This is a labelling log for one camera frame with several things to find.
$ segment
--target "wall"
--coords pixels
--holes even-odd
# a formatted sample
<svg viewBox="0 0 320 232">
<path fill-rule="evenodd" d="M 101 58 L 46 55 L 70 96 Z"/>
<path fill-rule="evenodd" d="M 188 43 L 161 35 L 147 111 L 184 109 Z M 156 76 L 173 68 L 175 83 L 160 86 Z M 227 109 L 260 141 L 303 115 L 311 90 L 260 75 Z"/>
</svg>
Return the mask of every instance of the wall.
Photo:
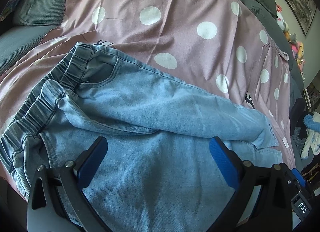
<svg viewBox="0 0 320 232">
<path fill-rule="evenodd" d="M 303 68 L 305 75 L 304 86 L 308 87 L 313 78 L 320 70 L 320 12 L 316 10 L 311 27 L 306 36 L 304 36 L 300 25 L 294 16 L 291 8 L 285 0 L 276 0 L 276 3 L 282 7 L 282 16 L 289 24 L 289 32 L 297 34 L 297 40 L 303 42 L 304 57 L 306 64 Z"/>
</svg>

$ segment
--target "white cloth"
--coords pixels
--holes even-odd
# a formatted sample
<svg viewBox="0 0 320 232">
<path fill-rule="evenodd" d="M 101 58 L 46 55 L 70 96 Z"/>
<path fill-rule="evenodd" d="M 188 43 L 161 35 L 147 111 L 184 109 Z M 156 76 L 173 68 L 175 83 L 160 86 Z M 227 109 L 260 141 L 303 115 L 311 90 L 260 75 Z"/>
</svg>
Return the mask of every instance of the white cloth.
<svg viewBox="0 0 320 232">
<path fill-rule="evenodd" d="M 320 123 L 320 114 L 315 112 L 312 117 L 312 120 L 314 122 Z M 312 129 L 307 128 L 307 135 L 308 137 L 306 139 L 301 153 L 301 159 L 303 160 L 308 158 L 308 152 L 310 147 L 314 155 L 318 155 L 320 153 L 320 134 Z"/>
</svg>

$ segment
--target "metal screw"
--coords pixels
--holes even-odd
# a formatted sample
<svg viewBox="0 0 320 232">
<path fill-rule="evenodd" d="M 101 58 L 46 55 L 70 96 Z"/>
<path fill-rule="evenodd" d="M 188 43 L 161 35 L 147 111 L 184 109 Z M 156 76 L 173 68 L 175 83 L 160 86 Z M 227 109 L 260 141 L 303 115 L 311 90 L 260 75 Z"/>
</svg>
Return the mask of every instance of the metal screw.
<svg viewBox="0 0 320 232">
<path fill-rule="evenodd" d="M 73 165 L 73 161 L 67 161 L 66 162 L 66 167 L 71 167 Z"/>
<path fill-rule="evenodd" d="M 277 171 L 281 170 L 281 167 L 278 164 L 273 165 L 273 168 L 275 168 Z"/>
<path fill-rule="evenodd" d="M 245 161 L 243 161 L 243 165 L 245 167 L 250 167 L 252 165 L 252 163 L 250 161 L 248 161 L 248 160 L 245 160 Z"/>
<path fill-rule="evenodd" d="M 42 171 L 43 168 L 44 168 L 44 165 L 43 165 L 43 164 L 42 164 L 42 165 L 39 165 L 39 166 L 37 167 L 37 171 Z"/>
</svg>

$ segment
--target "blue fabric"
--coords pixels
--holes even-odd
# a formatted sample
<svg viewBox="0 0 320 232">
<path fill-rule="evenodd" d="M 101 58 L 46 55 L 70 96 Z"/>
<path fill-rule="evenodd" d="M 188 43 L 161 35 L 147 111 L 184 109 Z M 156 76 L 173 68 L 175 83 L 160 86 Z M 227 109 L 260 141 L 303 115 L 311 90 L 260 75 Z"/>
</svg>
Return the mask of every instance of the blue fabric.
<svg viewBox="0 0 320 232">
<path fill-rule="evenodd" d="M 259 111 L 81 43 L 32 89 L 1 137 L 0 157 L 28 197 L 38 165 L 75 160 L 98 136 L 108 153 L 83 191 L 113 231 L 206 231 L 234 192 L 209 152 L 213 136 L 257 166 L 282 161 Z"/>
<path fill-rule="evenodd" d="M 307 128 L 312 129 L 318 133 L 320 133 L 320 123 L 313 121 L 312 115 L 306 115 L 303 119 L 304 124 Z"/>
</svg>

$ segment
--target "bed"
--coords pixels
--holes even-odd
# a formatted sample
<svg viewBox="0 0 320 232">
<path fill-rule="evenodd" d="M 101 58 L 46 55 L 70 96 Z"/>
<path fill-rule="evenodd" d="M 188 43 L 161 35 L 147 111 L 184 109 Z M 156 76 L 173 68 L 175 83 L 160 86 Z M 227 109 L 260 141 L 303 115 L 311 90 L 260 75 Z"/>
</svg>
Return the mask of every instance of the bed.
<svg viewBox="0 0 320 232">
<path fill-rule="evenodd" d="M 259 110 L 283 162 L 301 171 L 311 160 L 296 153 L 289 111 L 303 81 L 275 14 L 274 0 L 21 0 L 0 36 L 0 134 L 76 42 L 101 44 Z"/>
</svg>

